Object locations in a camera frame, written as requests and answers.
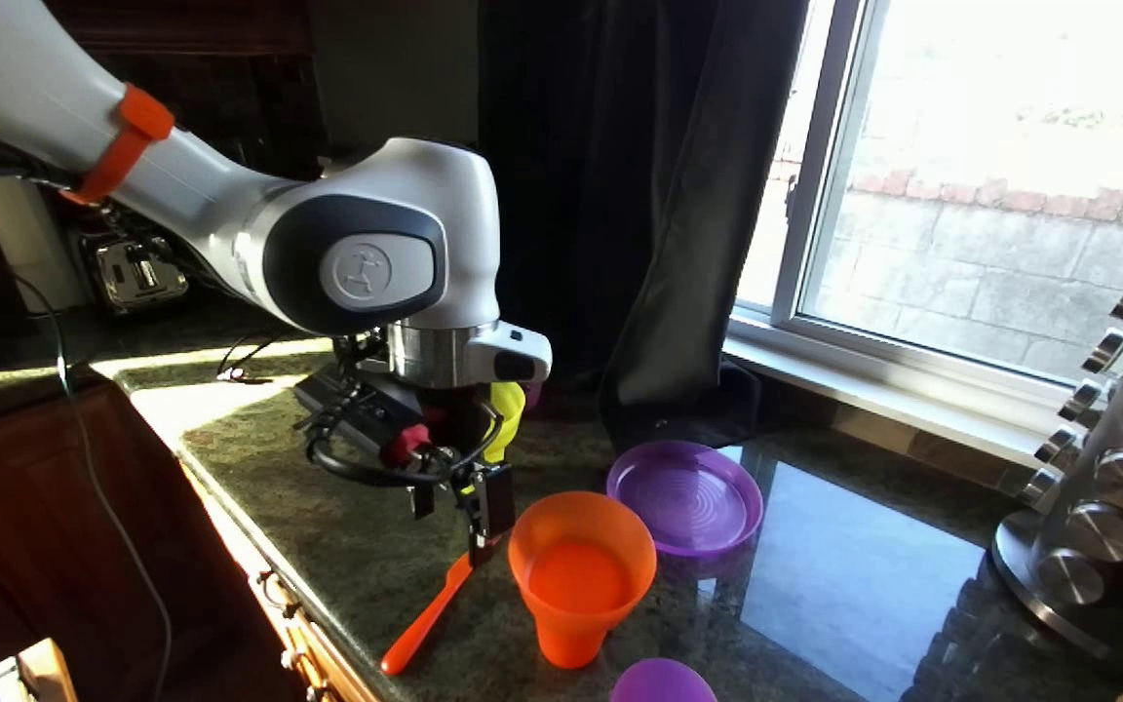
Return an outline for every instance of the kitchen counter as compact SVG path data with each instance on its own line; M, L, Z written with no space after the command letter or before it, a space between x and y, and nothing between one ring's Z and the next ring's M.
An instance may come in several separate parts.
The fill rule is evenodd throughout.
M107 366L220 507L268 555L383 698L605 698L623 668L671 653L719 698L1117 698L1001 592L987 536L1014 510L884 448L784 421L728 448L759 483L759 536L709 569L663 560L654 588L588 670L549 670L496 555L462 588L403 679L379 653L441 588L463 549L453 497L411 517L403 491L329 477L299 457L303 410L284 371L211 382L207 366ZM549 403L512 448L519 510L562 487L601 487L614 448Z

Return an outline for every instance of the orange tool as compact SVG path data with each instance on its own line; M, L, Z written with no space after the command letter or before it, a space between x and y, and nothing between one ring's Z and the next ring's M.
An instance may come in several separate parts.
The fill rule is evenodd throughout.
M392 643L392 650L383 653L379 670L385 673L403 673L415 657L415 650L429 638L429 633L437 627L441 613L450 609L450 599L455 596L455 588L473 577L473 556L462 555L450 569L444 569L444 588L415 617L415 625Z

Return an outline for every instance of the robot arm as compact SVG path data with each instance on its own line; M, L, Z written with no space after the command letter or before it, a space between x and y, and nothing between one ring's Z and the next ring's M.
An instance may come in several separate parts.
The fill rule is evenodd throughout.
M124 93L43 0L0 0L6 145L89 171L124 130ZM110 195L180 234L230 291L314 336L385 327L392 374L427 390L549 374L549 339L501 318L501 202L479 156L392 140L292 183L151 130Z

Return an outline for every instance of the curtain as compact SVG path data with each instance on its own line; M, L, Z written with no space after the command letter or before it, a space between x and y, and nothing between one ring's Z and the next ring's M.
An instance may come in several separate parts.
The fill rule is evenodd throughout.
M757 377L723 336L793 88L808 0L571 0L485 14L502 302L614 440L726 445Z

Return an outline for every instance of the window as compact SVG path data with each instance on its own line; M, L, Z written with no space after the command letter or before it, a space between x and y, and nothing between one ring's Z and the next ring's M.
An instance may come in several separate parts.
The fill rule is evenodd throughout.
M1123 295L1123 2L810 2L732 352L1028 462Z

